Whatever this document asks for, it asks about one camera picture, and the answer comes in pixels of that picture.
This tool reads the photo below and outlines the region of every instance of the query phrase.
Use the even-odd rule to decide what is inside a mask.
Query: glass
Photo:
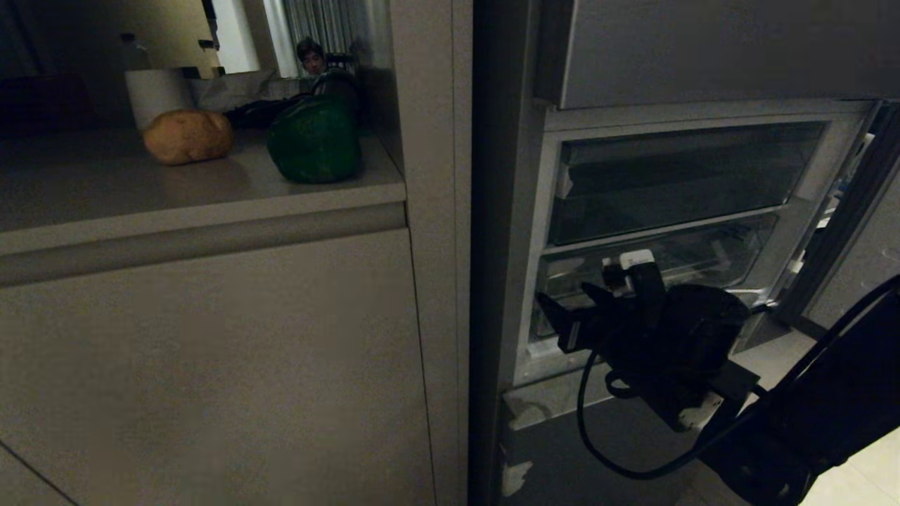
[[[564,142],[549,241],[571,244],[786,202],[824,122]]]
[[[537,291],[550,295],[568,309],[590,307],[582,283],[604,286],[603,258],[649,249],[667,286],[692,283],[728,288],[740,285],[771,236],[778,216],[774,213],[726,221],[689,230],[636,239],[614,245],[580,249],[541,258]],[[746,303],[753,303],[751,295]],[[554,335],[544,314],[535,305],[533,338]]]

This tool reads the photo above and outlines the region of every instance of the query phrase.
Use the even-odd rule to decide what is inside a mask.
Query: kitchen counter
[[[360,145],[357,177],[298,185],[262,131],[239,131],[227,158],[180,167],[157,164],[133,129],[0,140],[0,255],[406,200],[381,142]]]

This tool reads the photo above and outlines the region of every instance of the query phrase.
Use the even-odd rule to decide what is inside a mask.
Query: cabinet door
[[[68,503],[24,465],[0,450],[0,498],[4,506],[66,506]]]
[[[0,290],[0,434],[83,504],[431,503],[408,232]]]

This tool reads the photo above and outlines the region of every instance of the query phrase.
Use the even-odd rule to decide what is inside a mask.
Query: potato
[[[228,118],[212,111],[179,109],[157,116],[143,132],[144,146],[163,165],[224,157],[234,144]]]

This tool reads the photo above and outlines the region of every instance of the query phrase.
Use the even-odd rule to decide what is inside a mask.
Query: person
[[[307,37],[297,44],[297,58],[303,64],[303,69],[311,76],[321,76],[328,67],[325,51],[312,37]]]

